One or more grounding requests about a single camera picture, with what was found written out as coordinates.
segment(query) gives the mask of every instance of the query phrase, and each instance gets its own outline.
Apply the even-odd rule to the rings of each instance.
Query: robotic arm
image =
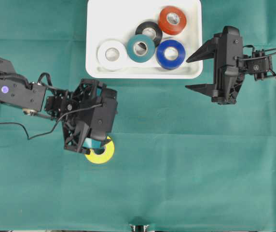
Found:
[[[48,84],[42,82],[44,77]],[[39,112],[47,90],[52,96],[46,98],[44,115]],[[10,61],[0,58],[0,103],[22,108],[29,116],[56,121],[50,132],[29,137],[26,131],[28,139],[49,134],[62,122],[64,149],[89,154],[90,148],[83,146],[87,138],[100,141],[101,147],[110,142],[107,133],[117,112],[116,98],[115,90],[93,79],[82,79],[74,92],[53,87],[47,73],[30,83],[15,72]]]
[[[251,57],[243,55],[244,47],[252,48]],[[211,97],[212,102],[236,104],[245,74],[254,75],[255,80],[276,78],[272,69],[272,55],[276,52],[266,55],[266,52],[273,50],[276,48],[255,51],[252,45],[243,46],[239,30],[225,26],[222,33],[215,34],[187,59],[190,63],[214,58],[213,83],[186,87]]]

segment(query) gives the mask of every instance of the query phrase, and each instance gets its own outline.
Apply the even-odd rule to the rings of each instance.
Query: tape roll center hole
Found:
[[[164,51],[164,56],[168,60],[175,60],[179,56],[179,52],[174,47],[168,47]]]
[[[139,56],[142,57],[145,54],[147,54],[148,52],[148,46],[142,42],[142,41],[138,41],[134,44],[134,53]]]
[[[167,14],[167,21],[172,25],[177,25],[180,23],[180,17],[176,13]]]
[[[97,149],[93,149],[94,153],[98,156],[104,154],[105,150],[106,150],[106,146],[101,147],[101,148],[97,148]]]
[[[107,49],[105,56],[107,60],[114,62],[120,57],[120,52],[118,49],[111,47]]]
[[[153,28],[145,28],[142,30],[142,34],[150,37],[152,40],[156,37],[156,31]]]

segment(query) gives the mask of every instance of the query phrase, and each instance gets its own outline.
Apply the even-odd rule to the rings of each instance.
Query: green cloth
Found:
[[[276,47],[274,0],[203,0],[202,12],[203,41],[232,25],[244,44]],[[85,24],[84,0],[0,0],[0,57],[30,81],[49,72],[74,90],[90,77]],[[63,150],[60,126],[27,141],[1,125],[0,230],[276,231],[276,81],[247,76],[229,106],[184,87],[212,76],[207,60],[194,80],[104,80],[119,113],[115,154],[103,165]],[[52,127],[0,105],[3,121],[30,134]]]

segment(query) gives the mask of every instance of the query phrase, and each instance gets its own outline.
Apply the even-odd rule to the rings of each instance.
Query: tape roll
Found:
[[[185,14],[177,7],[165,7],[158,19],[158,26],[168,35],[180,34],[187,23]]]
[[[128,56],[135,62],[143,63],[151,59],[155,53],[153,40],[146,35],[135,35],[126,46]]]
[[[93,149],[90,149],[90,154],[85,154],[85,157],[92,163],[102,164],[108,162],[114,154],[114,143],[111,140],[104,146],[104,152],[102,154],[96,154]]]
[[[156,52],[158,63],[164,69],[176,69],[185,59],[185,49],[183,45],[175,40],[166,40],[162,42]]]
[[[162,30],[159,28],[159,26],[156,23],[151,21],[141,23],[137,27],[136,35],[140,35],[140,34],[149,36],[153,40],[155,47],[157,47],[160,44],[163,38]],[[146,49],[143,44],[139,44],[139,45],[142,48]]]
[[[97,59],[105,69],[110,71],[119,70],[126,66],[126,48],[120,41],[105,41],[97,51]]]

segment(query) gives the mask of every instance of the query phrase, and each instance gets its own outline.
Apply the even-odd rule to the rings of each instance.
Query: white tray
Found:
[[[187,25],[179,35],[163,33],[163,40],[175,39],[181,42],[185,47],[187,59],[202,45],[200,0],[89,0],[86,71],[95,78],[193,79],[199,76],[203,68],[202,61],[184,61],[175,70],[165,70],[157,63],[156,54],[145,63],[136,63],[128,58],[124,68],[117,71],[108,71],[98,62],[97,50],[104,41],[115,39],[126,46],[140,23],[157,22],[160,11],[169,5],[176,6],[185,13]]]

